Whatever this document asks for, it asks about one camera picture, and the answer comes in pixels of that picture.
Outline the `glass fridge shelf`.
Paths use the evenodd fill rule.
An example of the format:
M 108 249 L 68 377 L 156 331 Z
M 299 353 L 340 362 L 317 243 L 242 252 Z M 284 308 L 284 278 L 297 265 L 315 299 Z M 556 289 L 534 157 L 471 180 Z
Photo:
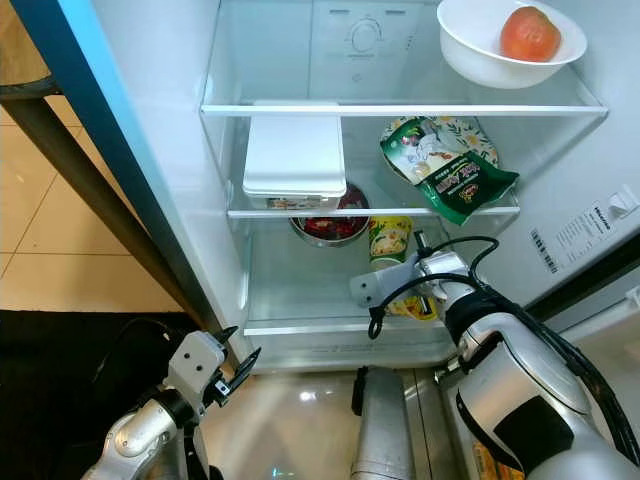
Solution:
M 541 105 L 339 105 L 284 102 L 265 105 L 201 105 L 202 114 L 219 116 L 605 116 L 605 106 Z
M 370 321 L 366 317 L 302 317 L 302 319 L 248 320 L 241 328 L 246 337 L 269 337 L 269 335 L 365 334 Z
M 443 218 L 440 212 L 429 207 L 364 207 L 364 209 L 328 209 L 328 210 L 214 210 L 196 209 L 197 214 L 218 216 L 230 219 L 264 218 L 372 218 L 372 216 L 408 216 L 408 218 Z

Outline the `fridge temperature dial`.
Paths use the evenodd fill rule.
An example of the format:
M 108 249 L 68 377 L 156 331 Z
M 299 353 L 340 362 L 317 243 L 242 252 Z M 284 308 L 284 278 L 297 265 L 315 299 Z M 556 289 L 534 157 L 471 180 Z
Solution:
M 380 15 L 364 14 L 349 26 L 346 41 L 349 55 L 375 56 L 385 47 L 383 18 Z

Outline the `dark grey fridge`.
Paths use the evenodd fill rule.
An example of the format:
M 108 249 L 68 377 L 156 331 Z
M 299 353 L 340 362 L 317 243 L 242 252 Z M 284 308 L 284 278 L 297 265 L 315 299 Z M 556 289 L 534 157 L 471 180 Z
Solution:
M 462 255 L 498 239 L 481 278 L 566 333 L 640 287 L 640 0 L 539 0 L 579 24 L 588 50 L 524 90 L 463 78 L 440 50 L 440 0 L 13 0 L 20 23 L 86 125 L 180 287 L 260 372 L 425 367 L 454 353 L 447 329 L 390 316 L 365 334 L 244 335 L 248 320 L 366 317 L 349 280 L 370 273 L 369 237 L 315 247 L 241 189 L 256 116 L 201 105 L 605 106 L 605 116 L 471 116 L 520 174 L 466 224 L 411 218 Z M 349 55 L 349 26 L 381 17 L 385 47 Z M 369 209 L 431 209 L 378 142 L 402 116 L 340 116 L 346 178 Z

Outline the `silver robot leg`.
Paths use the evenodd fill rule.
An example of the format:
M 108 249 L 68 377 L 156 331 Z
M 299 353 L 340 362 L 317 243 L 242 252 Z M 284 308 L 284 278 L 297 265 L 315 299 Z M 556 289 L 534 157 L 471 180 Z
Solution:
M 351 408 L 361 425 L 349 480 L 415 480 L 402 376 L 389 367 L 361 367 Z

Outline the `steel bowl with red food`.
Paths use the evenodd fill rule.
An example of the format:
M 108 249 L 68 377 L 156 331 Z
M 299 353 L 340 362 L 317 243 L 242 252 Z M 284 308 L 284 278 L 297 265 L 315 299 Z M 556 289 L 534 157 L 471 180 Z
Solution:
M 361 188 L 347 184 L 347 193 L 340 198 L 338 209 L 367 209 L 369 200 Z M 361 237 L 370 227 L 367 216 L 347 218 L 291 218 L 293 232 L 315 247 L 343 247 Z

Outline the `green snack bag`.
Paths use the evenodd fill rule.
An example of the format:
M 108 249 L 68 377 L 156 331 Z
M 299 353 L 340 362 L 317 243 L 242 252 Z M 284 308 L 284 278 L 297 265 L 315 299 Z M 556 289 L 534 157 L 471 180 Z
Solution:
M 497 147 L 471 116 L 402 116 L 378 146 L 389 168 L 458 227 L 520 178 L 500 166 Z

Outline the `yellow green juice carton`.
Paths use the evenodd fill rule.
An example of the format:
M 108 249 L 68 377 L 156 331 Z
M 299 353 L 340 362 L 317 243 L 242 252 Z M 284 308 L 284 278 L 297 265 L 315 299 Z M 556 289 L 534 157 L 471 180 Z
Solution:
M 477 480 L 526 480 L 525 475 L 516 468 L 497 461 L 489 449 L 480 442 L 474 443 L 472 453 L 474 453 Z

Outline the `black carpet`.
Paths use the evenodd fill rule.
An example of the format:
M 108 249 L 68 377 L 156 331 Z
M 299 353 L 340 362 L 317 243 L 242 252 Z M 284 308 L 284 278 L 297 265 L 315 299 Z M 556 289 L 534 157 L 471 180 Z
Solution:
M 110 426 L 159 387 L 187 314 L 3 311 L 5 480 L 81 480 Z

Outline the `white lidded food container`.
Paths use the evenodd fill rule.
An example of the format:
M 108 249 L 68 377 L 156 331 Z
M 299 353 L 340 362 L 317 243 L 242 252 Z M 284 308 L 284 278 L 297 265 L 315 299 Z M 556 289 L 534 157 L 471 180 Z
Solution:
M 339 116 L 256 116 L 241 189 L 256 209 L 333 210 L 348 193 Z

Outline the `white ceramic bowl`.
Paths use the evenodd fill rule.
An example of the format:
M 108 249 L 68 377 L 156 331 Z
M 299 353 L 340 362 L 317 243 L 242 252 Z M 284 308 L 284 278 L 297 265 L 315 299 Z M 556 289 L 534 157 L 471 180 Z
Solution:
M 500 51 L 500 31 L 525 6 L 547 15 L 561 35 L 558 49 L 547 61 L 508 58 Z M 539 0 L 440 0 L 436 23 L 449 67 L 467 81 L 495 90 L 534 87 L 588 50 L 588 37 L 579 24 Z

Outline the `red tomato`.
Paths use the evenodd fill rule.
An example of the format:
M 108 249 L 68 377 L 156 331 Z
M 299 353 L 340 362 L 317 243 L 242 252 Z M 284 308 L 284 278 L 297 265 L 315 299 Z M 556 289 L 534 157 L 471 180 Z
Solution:
M 512 10 L 499 37 L 499 50 L 504 58 L 535 63 L 552 60 L 561 44 L 561 29 L 536 6 Z

